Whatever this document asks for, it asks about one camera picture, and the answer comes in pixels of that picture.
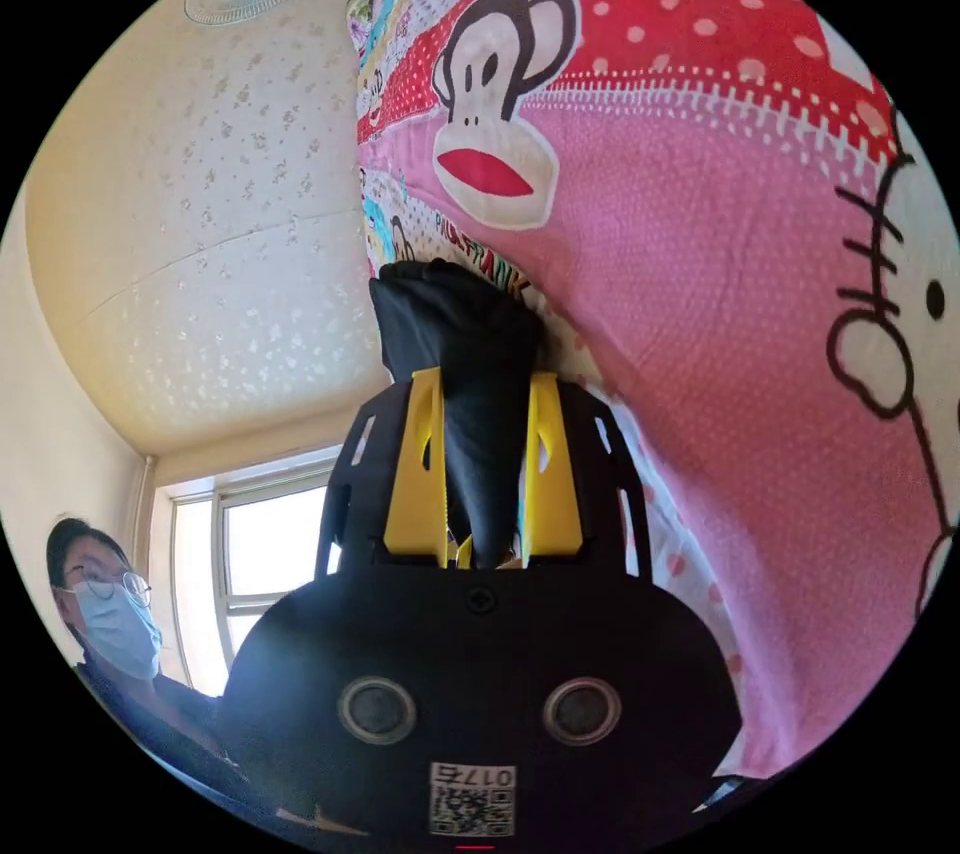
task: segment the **black hair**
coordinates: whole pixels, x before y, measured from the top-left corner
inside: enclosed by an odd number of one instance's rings
[[[81,537],[92,537],[95,541],[99,541],[104,547],[110,548],[127,567],[130,567],[130,561],[123,548],[109,534],[98,531],[78,517],[65,517],[54,524],[47,538],[47,577],[50,579],[51,587],[67,586],[64,570],[67,554],[74,542]]]

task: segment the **qr code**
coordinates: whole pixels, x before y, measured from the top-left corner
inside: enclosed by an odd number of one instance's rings
[[[430,833],[449,837],[510,837],[515,767],[432,764]]]

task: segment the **screw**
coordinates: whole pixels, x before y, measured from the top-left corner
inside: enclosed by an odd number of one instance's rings
[[[471,614],[489,614],[497,606],[497,595],[489,587],[471,587],[467,591],[467,610]]]

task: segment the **black cloth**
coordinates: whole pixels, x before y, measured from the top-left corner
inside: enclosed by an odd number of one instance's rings
[[[78,664],[75,670],[114,719],[151,754],[217,793],[239,802],[252,815],[275,813],[275,808],[258,794],[229,761],[217,757],[142,705],[124,697],[115,685],[86,661]],[[219,743],[216,729],[219,698],[208,697],[162,674],[154,678],[154,689],[162,700],[181,712],[194,727]]]
[[[450,530],[458,543],[473,535],[475,567],[496,567],[517,527],[543,322],[484,278],[439,259],[385,265],[370,297],[394,380],[441,370]]]

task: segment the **yellow bracket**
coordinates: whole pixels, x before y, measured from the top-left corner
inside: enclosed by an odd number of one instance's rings
[[[545,372],[530,379],[521,544],[524,567],[531,557],[570,557],[583,546],[557,376]]]
[[[423,455],[430,443],[430,466]],[[447,566],[447,484],[443,455],[440,368],[416,371],[383,535],[391,554],[432,555]]]
[[[470,561],[473,559],[473,535],[471,534],[457,550],[457,569],[470,570]]]

